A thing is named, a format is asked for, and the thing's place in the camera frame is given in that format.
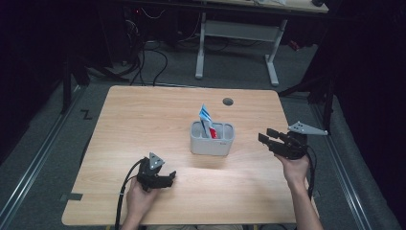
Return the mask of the black metal stand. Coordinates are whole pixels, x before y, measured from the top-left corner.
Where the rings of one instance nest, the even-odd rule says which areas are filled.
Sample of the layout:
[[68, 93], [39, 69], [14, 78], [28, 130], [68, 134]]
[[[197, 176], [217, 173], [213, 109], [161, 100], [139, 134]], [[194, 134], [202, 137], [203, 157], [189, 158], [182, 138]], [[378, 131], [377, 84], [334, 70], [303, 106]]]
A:
[[65, 114], [71, 105], [72, 79], [75, 79], [79, 86], [87, 86], [90, 83], [85, 64], [86, 59], [80, 56], [68, 56], [64, 62], [62, 114]]
[[333, 112], [335, 77], [331, 74], [325, 74], [320, 77], [307, 78], [299, 84], [289, 87], [282, 92], [279, 92], [280, 97], [286, 97], [295, 92], [307, 92], [307, 102], [309, 104], [321, 104], [322, 126], [330, 131], [330, 119]]

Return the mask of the metal floor rail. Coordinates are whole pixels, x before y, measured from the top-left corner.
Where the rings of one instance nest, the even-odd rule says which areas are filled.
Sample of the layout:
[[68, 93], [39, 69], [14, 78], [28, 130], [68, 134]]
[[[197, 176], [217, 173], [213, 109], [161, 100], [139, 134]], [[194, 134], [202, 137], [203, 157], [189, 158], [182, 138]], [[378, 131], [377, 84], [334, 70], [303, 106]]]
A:
[[355, 220], [358, 230], [372, 230], [371, 223], [366, 215], [365, 209], [361, 203], [358, 193], [350, 180], [349, 174], [340, 157], [339, 151], [333, 142], [330, 132], [323, 136], [327, 143], [328, 155], [336, 172], [342, 192], [350, 208], [351, 214]]
[[86, 86], [69, 90], [70, 102], [59, 108], [64, 96], [59, 87], [45, 107], [30, 121], [28, 129], [0, 166], [0, 230], [6, 230], [45, 164], [55, 139]]

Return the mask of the white-framed wooden desk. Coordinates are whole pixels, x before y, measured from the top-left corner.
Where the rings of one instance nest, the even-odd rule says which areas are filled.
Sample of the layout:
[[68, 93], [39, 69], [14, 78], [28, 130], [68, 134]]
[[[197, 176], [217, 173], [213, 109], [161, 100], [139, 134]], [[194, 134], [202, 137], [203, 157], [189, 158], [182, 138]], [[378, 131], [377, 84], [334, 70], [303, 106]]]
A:
[[[328, 13], [325, 0], [203, 0], [203, 5], [208, 3], [236, 4], [239, 6], [260, 7], [262, 9], [276, 9], [286, 12], [312, 12]], [[273, 86], [279, 85], [275, 70], [274, 58], [284, 34], [287, 19], [283, 19], [279, 26], [265, 26], [231, 22], [216, 19], [207, 19], [206, 13], [200, 16], [199, 50], [197, 53], [195, 77], [202, 79], [204, 74], [205, 38], [207, 36], [237, 38], [244, 40], [271, 42], [270, 53], [264, 56], [269, 79]]]

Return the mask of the person's left hand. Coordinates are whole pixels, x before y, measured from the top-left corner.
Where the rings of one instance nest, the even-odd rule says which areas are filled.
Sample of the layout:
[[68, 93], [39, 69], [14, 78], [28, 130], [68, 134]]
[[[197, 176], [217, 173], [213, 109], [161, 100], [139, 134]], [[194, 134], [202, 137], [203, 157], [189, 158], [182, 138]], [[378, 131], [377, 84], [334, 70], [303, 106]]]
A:
[[126, 195], [127, 218], [140, 222], [151, 208], [160, 190], [152, 189], [146, 192], [142, 185], [133, 178]]

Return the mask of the white red blue toothpaste tube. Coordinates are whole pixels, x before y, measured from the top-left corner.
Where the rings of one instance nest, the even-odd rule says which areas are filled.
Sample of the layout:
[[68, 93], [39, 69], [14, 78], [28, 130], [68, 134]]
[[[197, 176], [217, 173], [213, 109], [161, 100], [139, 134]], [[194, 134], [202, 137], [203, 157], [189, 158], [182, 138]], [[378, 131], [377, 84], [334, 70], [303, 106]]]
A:
[[210, 137], [212, 139], [217, 138], [217, 133], [214, 128], [214, 124], [211, 118], [211, 115], [206, 107], [206, 105], [202, 104], [200, 111], [199, 111], [199, 118], [200, 118], [200, 123], [205, 131], [205, 134], [207, 137]]

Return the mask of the person's right hand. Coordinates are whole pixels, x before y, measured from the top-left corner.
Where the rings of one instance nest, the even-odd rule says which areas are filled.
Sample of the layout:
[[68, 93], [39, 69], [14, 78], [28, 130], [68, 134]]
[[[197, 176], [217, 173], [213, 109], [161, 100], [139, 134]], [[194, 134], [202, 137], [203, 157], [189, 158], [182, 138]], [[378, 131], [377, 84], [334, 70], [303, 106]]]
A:
[[297, 160], [290, 160], [285, 157], [275, 155], [282, 162], [283, 175], [287, 181], [288, 187], [293, 189], [304, 189], [305, 178], [309, 169], [309, 160], [303, 156]]

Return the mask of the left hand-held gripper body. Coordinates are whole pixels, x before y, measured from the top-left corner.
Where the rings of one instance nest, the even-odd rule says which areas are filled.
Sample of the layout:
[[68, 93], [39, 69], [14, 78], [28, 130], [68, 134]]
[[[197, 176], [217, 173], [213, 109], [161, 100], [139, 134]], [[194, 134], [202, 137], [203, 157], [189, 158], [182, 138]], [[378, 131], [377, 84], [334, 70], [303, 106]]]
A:
[[144, 191], [153, 189], [153, 182], [160, 178], [158, 172], [162, 169], [164, 164], [164, 160], [153, 152], [149, 154], [149, 157], [145, 157], [141, 161], [137, 173], [137, 181], [141, 184]]

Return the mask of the grey plastic holder box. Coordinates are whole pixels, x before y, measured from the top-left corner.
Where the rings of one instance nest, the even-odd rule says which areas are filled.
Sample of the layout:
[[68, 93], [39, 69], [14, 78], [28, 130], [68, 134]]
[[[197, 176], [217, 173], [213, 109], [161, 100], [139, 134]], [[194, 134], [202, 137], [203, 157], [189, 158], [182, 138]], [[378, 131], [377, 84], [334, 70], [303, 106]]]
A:
[[225, 156], [229, 154], [235, 139], [235, 129], [228, 123], [214, 123], [216, 138], [206, 134], [199, 121], [192, 123], [190, 128], [191, 153]]

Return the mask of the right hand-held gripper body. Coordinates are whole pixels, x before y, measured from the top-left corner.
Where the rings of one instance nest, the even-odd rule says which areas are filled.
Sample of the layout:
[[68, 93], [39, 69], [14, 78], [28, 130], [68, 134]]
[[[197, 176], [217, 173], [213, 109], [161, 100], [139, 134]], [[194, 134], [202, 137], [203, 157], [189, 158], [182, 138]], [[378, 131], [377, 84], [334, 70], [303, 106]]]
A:
[[308, 135], [327, 135], [327, 130], [309, 126], [300, 121], [289, 126], [287, 133], [282, 133], [282, 137], [271, 140], [275, 143], [274, 148], [270, 149], [275, 154], [290, 160], [297, 160], [307, 154], [307, 136]]

